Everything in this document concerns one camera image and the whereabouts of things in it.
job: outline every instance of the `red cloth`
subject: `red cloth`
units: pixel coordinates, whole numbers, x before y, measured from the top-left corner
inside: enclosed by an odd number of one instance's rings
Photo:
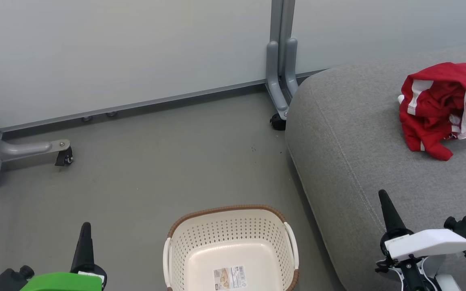
[[[449,160],[453,153],[440,140],[466,138],[466,63],[442,63],[410,74],[402,93],[400,122],[409,149]]]

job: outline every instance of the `white partition panel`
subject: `white partition panel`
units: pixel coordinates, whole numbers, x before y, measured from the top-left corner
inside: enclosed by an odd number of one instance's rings
[[[466,1],[296,0],[296,73],[466,44]]]
[[[0,128],[265,78],[271,0],[0,0]]]

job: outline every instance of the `gray fabric surface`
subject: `gray fabric surface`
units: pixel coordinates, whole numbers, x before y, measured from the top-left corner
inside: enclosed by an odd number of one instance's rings
[[[452,61],[466,46],[341,66],[309,77],[290,105],[286,138],[336,272],[348,291],[399,290],[376,274],[385,230],[377,191],[387,190],[414,232],[466,215],[466,140],[445,144],[448,162],[405,144],[397,96],[408,74]],[[441,272],[466,290],[466,259]]]

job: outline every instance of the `white basket handle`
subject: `white basket handle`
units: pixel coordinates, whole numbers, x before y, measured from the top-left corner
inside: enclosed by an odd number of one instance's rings
[[[297,270],[299,267],[298,243],[296,243],[296,237],[294,237],[294,232],[289,223],[284,222],[283,225],[285,225],[287,234],[290,237],[290,245],[292,246],[292,254],[294,255],[294,269]]]
[[[170,285],[170,270],[168,269],[168,260],[169,260],[169,253],[170,253],[170,238],[167,238],[165,241],[165,247],[163,247],[163,275],[165,276],[165,284],[168,287]]]

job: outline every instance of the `beige plastic basket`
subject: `beige plastic basket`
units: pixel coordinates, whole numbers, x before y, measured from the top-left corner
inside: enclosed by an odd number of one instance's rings
[[[292,228],[263,205],[186,215],[172,226],[163,249],[168,291],[292,291],[298,266]]]

